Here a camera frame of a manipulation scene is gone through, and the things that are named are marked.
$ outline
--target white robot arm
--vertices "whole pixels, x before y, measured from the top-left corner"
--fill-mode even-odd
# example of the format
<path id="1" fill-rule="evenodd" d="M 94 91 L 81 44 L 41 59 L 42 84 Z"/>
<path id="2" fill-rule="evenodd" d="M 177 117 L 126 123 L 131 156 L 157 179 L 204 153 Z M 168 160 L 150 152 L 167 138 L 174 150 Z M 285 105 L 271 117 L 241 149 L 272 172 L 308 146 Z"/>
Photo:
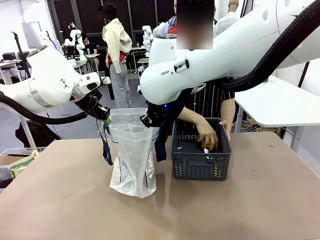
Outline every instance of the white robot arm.
<path id="1" fill-rule="evenodd" d="M 70 41 L 68 38 L 64 40 L 64 46 L 67 47 L 75 47 L 80 55 L 80 60 L 85 61 L 86 58 L 82 58 L 82 55 L 84 55 L 84 51 L 82 49 L 84 49 L 86 46 L 83 42 L 82 39 L 82 33 L 79 29 L 77 29 L 77 27 L 75 26 L 75 24 L 72 22 L 69 26 L 69 29 L 71 29 L 70 32 L 70 37 L 72 38 L 72 41 Z"/>
<path id="2" fill-rule="evenodd" d="M 143 46 L 146 49 L 146 57 L 150 56 L 150 48 L 151 48 L 151 43 L 154 40 L 154 35 L 151 31 L 151 27 L 150 26 L 143 26 L 142 30 L 144 32 L 143 35 Z"/>
<path id="3" fill-rule="evenodd" d="M 97 103 L 90 113 L 95 112 L 94 117 L 99 119 L 108 119 L 109 109 L 98 104 L 96 98 L 92 100 L 90 95 L 101 84 L 96 72 L 80 75 L 64 56 L 46 45 L 32 51 L 27 60 L 32 67 L 31 78 L 11 85 L 0 84 L 0 107 L 22 115 L 18 109 L 37 114 L 71 101 L 85 111 Z M 4 96 L 20 107 L 8 105 Z"/>
<path id="4" fill-rule="evenodd" d="M 212 80 L 246 75 L 262 62 L 264 56 L 268 58 L 270 54 L 265 54 L 273 51 L 271 46 L 275 48 L 287 41 L 279 49 L 285 51 L 302 35 L 306 39 L 288 53 L 282 53 L 282 57 L 286 54 L 285 59 L 272 71 L 320 58 L 320 29 L 317 28 L 320 22 L 316 20 L 319 19 L 320 0 L 266 2 L 214 38 L 212 50 L 176 50 L 175 36 L 157 36 L 152 42 L 149 67 L 140 79 L 146 100 L 163 105 L 175 101 L 185 89 L 196 88 Z M 295 21 L 300 25 L 292 26 Z M 314 27 L 312 31 L 303 33 L 311 25 Z"/>

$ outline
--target hand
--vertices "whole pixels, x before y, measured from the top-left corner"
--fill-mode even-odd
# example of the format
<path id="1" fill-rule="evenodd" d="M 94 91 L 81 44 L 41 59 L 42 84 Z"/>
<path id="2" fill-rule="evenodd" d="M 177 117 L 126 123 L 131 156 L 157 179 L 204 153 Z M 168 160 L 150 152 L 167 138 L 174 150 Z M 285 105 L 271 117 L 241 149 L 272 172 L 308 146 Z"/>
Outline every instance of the hand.
<path id="1" fill-rule="evenodd" d="M 227 135 L 227 137 L 228 137 L 228 139 L 229 139 L 229 141 L 230 141 L 230 130 L 229 130 L 229 126 L 228 126 L 228 123 L 227 123 L 227 121 L 221 121 L 221 122 L 219 122 L 219 124 L 221 125 L 221 126 L 224 126 L 224 128 L 225 128 L 225 131 L 226 131 L 226 135 Z"/>
<path id="2" fill-rule="evenodd" d="M 210 145 L 209 151 L 212 152 L 213 150 L 218 149 L 218 137 L 215 130 L 211 127 L 211 125 L 207 122 L 207 120 L 204 117 L 201 117 L 195 124 L 200 137 L 198 139 L 198 142 L 203 142 L 206 145 Z"/>
<path id="3" fill-rule="evenodd" d="M 107 68 L 109 68 L 109 53 L 106 54 L 105 65 Z"/>

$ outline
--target gray plastic basket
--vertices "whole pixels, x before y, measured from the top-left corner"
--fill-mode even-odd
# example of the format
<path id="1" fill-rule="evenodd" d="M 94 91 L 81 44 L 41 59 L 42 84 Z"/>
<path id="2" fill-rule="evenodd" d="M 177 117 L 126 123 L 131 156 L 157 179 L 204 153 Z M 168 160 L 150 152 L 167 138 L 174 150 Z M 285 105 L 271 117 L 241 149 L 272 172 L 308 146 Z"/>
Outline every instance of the gray plastic basket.
<path id="1" fill-rule="evenodd" d="M 199 133 L 195 125 L 176 120 L 172 132 L 172 165 L 176 179 L 226 180 L 232 153 L 226 130 L 220 118 L 206 118 L 219 140 L 218 150 L 204 153 L 197 142 Z"/>

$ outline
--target person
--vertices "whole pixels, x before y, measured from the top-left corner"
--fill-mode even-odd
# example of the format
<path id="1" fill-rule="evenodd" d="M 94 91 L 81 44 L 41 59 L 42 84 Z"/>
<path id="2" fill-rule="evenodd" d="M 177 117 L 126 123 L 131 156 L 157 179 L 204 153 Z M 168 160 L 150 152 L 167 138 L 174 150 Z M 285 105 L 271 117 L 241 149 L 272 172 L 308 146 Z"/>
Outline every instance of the person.
<path id="1" fill-rule="evenodd" d="M 114 4 L 105 2 L 98 10 L 108 21 L 108 24 L 103 27 L 102 38 L 108 46 L 105 64 L 110 69 L 116 106 L 119 109 L 131 108 L 126 56 L 132 49 L 132 40 L 117 18 L 118 9 Z"/>
<path id="2" fill-rule="evenodd" d="M 174 0 L 174 12 L 177 14 L 177 0 Z M 172 17 L 160 30 L 161 33 L 177 33 L 177 17 Z M 221 118 L 230 139 L 232 123 L 236 113 L 235 93 L 225 91 L 212 83 L 189 96 L 178 119 L 193 123 L 199 133 L 199 142 L 210 145 L 210 151 L 218 147 L 218 137 L 215 130 L 205 118 Z"/>
<path id="3" fill-rule="evenodd" d="M 233 24 L 238 22 L 240 20 L 240 17 L 237 16 L 236 10 L 239 6 L 239 0 L 229 0 L 229 12 L 226 14 L 226 16 L 220 18 L 218 22 L 215 25 L 214 29 L 214 37 L 220 35 L 225 30 L 230 28 Z"/>
<path id="4" fill-rule="evenodd" d="M 82 39 L 83 39 L 83 43 L 84 43 L 84 49 L 83 49 L 84 54 L 97 54 L 98 53 L 97 44 L 95 44 L 93 41 L 89 41 L 86 33 L 82 33 Z M 99 67 L 99 59 L 95 58 L 94 60 L 96 62 L 97 67 Z"/>
<path id="5" fill-rule="evenodd" d="M 152 31 L 152 34 L 153 34 L 153 37 L 156 37 L 157 35 L 159 35 L 159 30 L 163 27 L 164 24 L 166 24 L 166 22 L 168 21 L 168 19 L 166 17 L 159 17 L 159 22 L 158 22 L 158 26 L 156 26 L 153 31 Z"/>

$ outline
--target plastic bag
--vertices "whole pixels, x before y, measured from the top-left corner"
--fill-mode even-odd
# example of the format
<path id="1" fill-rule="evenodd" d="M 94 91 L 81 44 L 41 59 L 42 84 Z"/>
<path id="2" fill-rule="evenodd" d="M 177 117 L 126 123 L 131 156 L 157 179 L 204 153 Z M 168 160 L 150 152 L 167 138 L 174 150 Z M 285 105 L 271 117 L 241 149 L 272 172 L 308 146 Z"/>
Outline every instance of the plastic bag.
<path id="1" fill-rule="evenodd" d="M 151 149 L 159 128 L 144 126 L 140 117 L 146 112 L 146 108 L 111 110 L 107 132 L 119 152 L 114 161 L 110 187 L 139 198 L 152 195 L 157 188 Z"/>

